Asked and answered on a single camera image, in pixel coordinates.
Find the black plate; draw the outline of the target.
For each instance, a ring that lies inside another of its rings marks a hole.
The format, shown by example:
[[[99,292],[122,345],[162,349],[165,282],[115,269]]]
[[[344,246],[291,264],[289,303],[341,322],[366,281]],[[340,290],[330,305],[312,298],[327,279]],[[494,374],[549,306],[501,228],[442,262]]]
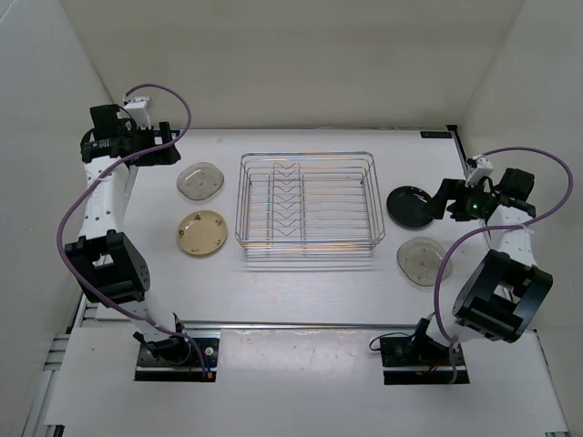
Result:
[[[413,186],[395,188],[388,195],[386,207],[390,218],[405,229],[423,229],[429,226],[433,217],[424,211],[424,205],[431,196]]]

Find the clear glass plate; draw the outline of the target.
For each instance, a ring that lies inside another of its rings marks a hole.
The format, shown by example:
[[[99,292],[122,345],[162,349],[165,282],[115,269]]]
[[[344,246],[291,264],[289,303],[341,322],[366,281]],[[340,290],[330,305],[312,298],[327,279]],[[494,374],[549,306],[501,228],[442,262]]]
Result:
[[[433,287],[446,250],[434,239],[419,237],[406,241],[396,252],[404,275],[421,287]]]
[[[209,162],[195,163],[177,178],[177,189],[185,197],[202,201],[212,197],[224,184],[223,173]]]

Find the beige printed plate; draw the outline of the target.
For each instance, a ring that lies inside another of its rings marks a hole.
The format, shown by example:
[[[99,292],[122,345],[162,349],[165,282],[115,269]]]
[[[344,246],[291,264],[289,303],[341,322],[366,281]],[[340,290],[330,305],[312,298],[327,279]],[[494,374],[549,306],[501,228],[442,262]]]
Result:
[[[188,214],[177,228],[179,247],[190,256],[207,256],[219,250],[228,237],[226,219],[212,210]]]

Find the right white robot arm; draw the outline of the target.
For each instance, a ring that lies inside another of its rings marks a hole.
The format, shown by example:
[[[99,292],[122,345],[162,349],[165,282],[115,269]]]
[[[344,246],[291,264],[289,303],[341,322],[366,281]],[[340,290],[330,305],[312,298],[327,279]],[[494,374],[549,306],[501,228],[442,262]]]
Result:
[[[482,336],[513,343],[526,330],[553,285],[551,274],[535,261],[530,225],[539,221],[527,199],[535,177],[508,168],[497,184],[477,168],[466,180],[446,178],[424,206],[435,219],[445,213],[456,221],[482,219],[479,233],[489,235],[489,250],[453,302],[449,318],[440,311],[440,286],[453,253],[470,239],[465,234],[445,253],[434,284],[434,315],[418,322],[409,341],[412,358],[423,364],[453,351],[465,340]]]

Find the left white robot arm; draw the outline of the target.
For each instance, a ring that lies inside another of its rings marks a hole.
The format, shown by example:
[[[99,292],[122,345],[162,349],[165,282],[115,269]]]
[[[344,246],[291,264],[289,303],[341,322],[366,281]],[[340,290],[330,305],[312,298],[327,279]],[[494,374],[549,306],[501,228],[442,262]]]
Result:
[[[192,344],[179,317],[163,308],[150,290],[146,260],[124,231],[124,218],[138,169],[179,161],[175,147],[157,151],[172,139],[169,123],[154,126],[148,97],[91,107],[93,127],[80,141],[91,193],[77,240],[66,244],[67,261],[81,275],[87,299],[126,314],[135,338],[155,358],[178,367],[190,362]]]

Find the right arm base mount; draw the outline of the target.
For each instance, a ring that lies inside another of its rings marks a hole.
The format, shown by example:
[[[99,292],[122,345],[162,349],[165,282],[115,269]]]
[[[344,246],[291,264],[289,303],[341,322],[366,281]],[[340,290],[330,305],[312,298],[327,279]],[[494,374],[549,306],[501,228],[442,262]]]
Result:
[[[470,383],[460,346],[450,351],[433,340],[390,332],[373,338],[369,350],[380,354],[385,386]]]

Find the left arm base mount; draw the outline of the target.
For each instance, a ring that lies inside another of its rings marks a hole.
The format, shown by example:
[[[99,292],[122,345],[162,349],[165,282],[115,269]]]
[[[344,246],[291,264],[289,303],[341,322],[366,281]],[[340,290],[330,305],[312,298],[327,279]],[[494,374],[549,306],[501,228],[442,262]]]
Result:
[[[139,342],[134,372],[135,381],[215,382],[217,378],[220,338],[194,338],[201,357],[187,340],[146,342],[137,331]]]

